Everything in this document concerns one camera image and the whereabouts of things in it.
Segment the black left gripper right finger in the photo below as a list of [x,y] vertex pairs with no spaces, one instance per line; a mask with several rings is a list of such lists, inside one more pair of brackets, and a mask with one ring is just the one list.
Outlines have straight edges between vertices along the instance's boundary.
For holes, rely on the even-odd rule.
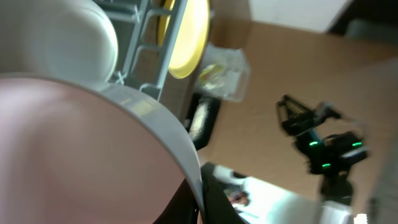
[[204,215],[206,224],[245,224],[225,195],[217,179],[208,171],[201,171]]

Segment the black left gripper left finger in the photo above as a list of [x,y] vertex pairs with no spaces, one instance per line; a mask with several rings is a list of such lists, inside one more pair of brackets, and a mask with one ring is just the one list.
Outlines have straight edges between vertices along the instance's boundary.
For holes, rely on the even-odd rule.
[[194,224],[197,223],[198,213],[194,194],[184,180],[154,224]]

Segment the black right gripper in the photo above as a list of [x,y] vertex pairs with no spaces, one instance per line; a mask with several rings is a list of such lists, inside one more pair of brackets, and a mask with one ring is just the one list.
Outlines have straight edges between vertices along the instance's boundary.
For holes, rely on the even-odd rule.
[[276,103],[276,111],[280,127],[288,136],[298,136],[326,120],[290,95],[284,95]]

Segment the green snack wrapper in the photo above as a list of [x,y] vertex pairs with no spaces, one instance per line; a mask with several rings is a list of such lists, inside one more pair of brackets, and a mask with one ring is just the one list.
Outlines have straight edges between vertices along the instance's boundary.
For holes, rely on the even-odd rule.
[[224,67],[219,64],[210,64],[206,66],[201,72],[198,77],[199,81],[201,82],[206,82],[208,81],[212,76],[217,75],[219,73],[222,73],[224,70]]

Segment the pink bowl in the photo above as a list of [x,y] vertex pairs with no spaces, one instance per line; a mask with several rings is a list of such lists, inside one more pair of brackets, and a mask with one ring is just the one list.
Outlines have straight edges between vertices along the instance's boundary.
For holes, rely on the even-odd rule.
[[154,223],[200,163],[181,122],[127,86],[1,75],[2,223]]

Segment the cream cup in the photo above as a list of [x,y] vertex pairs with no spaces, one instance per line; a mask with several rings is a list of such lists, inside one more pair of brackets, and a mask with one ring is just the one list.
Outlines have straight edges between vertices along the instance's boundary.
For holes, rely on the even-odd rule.
[[1,72],[29,72],[91,89],[107,85],[118,40],[92,0],[1,0]]

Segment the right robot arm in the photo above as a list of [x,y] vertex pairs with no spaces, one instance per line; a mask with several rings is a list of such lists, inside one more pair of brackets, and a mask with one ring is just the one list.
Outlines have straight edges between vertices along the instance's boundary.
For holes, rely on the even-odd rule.
[[276,110],[280,128],[293,138],[294,148],[307,158],[309,173],[322,176],[322,200],[351,205],[354,188],[348,176],[353,165],[368,157],[364,136],[347,131],[321,138],[315,128],[330,118],[350,123],[354,120],[325,102],[311,109],[289,95],[276,103]]

